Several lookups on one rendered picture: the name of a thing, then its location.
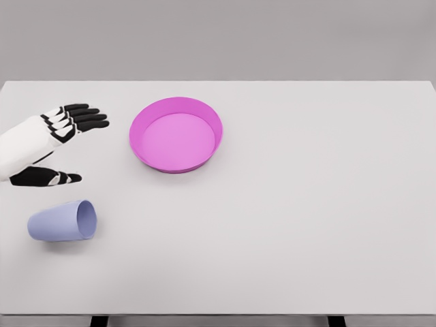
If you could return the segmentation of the pink round plate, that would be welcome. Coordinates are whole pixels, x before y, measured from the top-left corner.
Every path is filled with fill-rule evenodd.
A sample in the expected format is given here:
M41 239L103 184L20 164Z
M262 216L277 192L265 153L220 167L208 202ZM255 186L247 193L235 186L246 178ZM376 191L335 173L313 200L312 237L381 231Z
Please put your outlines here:
M203 166L223 138L220 116L190 97L169 97L149 104L133 119L129 145L149 167L170 174Z

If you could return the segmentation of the pale blue cup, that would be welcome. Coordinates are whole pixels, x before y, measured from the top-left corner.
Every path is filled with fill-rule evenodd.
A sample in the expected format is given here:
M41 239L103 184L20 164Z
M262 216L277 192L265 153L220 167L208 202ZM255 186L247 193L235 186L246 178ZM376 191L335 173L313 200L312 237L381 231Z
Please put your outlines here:
M88 240L96 232L97 215L91 202L77 200L33 214L27 229L31 238L46 242Z

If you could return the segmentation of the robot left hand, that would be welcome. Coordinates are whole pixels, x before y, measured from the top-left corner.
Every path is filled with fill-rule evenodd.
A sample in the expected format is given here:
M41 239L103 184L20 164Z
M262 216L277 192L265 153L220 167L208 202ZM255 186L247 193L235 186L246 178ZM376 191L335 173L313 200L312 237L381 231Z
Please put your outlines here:
M73 138L110 125L106 114L88 104L68 104L30 116L0 134L0 182L19 187L79 183L81 175L37 164Z

